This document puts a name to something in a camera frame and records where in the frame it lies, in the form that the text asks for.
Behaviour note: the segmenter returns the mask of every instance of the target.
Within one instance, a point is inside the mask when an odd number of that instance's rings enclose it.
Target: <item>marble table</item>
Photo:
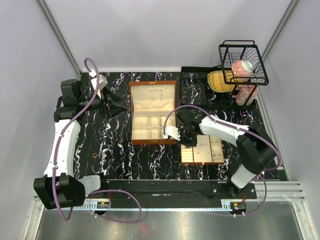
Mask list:
[[[74,172],[76,178],[88,174],[102,173],[105,179],[117,180],[227,180],[241,164],[238,150],[223,141],[224,164],[202,165],[180,164],[180,147],[178,145],[133,145],[131,81],[169,81],[176,80],[178,89],[181,84],[180,72],[108,72],[102,73],[108,80],[112,91],[123,97],[123,105],[128,108],[113,119],[107,119],[98,111],[85,114],[82,128],[75,148]],[[81,89],[92,96],[90,76],[83,73]],[[191,94],[196,99],[200,93],[190,85]],[[177,105],[181,104],[184,93],[177,94]],[[252,125],[263,123],[259,107],[252,110],[211,110],[223,120],[232,123]],[[279,180],[277,170],[267,172],[267,180]]]

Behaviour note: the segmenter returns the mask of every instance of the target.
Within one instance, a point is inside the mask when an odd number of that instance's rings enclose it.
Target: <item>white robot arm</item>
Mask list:
[[[235,187],[236,191],[243,189],[276,156],[275,152],[262,141],[239,131],[240,128],[250,130],[273,145],[262,125],[256,124],[251,127],[239,125],[220,120],[213,115],[211,115],[211,118],[204,114],[196,115],[187,108],[180,110],[177,118],[183,124],[182,127],[167,126],[163,136],[165,139],[172,137],[189,148],[197,146],[197,135],[212,135],[238,147],[242,164],[230,180],[230,184]],[[235,129],[223,125],[223,123],[233,125]]]
[[[122,98],[107,88],[106,78],[100,74],[99,79],[98,94],[87,111],[98,110],[103,116],[109,118],[127,111],[127,108],[121,105]],[[91,82],[95,89],[97,78],[95,77]],[[101,187],[100,175],[88,175],[81,179],[74,177],[74,154],[84,113],[73,121],[64,132],[56,156],[56,166],[54,166],[56,145],[62,130],[89,103],[89,96],[82,95],[80,82],[77,79],[61,82],[61,92],[62,96],[57,101],[56,111],[53,115],[55,137],[51,157],[43,177],[36,178],[33,182],[34,190],[47,209],[57,208],[52,190],[53,168],[56,169],[55,190],[61,208],[81,206],[85,197]]]

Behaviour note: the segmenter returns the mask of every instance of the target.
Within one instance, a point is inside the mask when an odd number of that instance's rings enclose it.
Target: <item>metal floor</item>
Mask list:
[[[257,202],[249,202],[248,212]],[[37,240],[302,240],[290,202],[266,202],[252,216],[222,217],[209,212],[143,212],[140,223],[120,224],[74,211],[65,222],[55,210],[43,212]],[[108,217],[132,221],[136,212],[110,211]]]

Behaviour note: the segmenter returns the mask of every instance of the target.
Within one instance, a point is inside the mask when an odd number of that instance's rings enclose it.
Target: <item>wooden jewelry box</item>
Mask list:
[[[164,124],[176,107],[176,81],[132,81],[129,83],[132,102],[132,144],[176,144],[164,139]],[[166,126],[176,126],[175,112]]]

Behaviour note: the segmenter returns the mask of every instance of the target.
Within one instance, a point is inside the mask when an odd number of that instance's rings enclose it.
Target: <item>yellow object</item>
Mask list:
[[[225,71],[226,80],[230,82],[231,78],[234,77],[233,72],[231,70]],[[219,71],[212,71],[208,75],[208,84],[210,88],[217,93],[229,93],[231,92],[235,85],[234,84],[225,84],[224,74],[221,70]],[[240,79],[233,79],[234,82],[243,82]]]

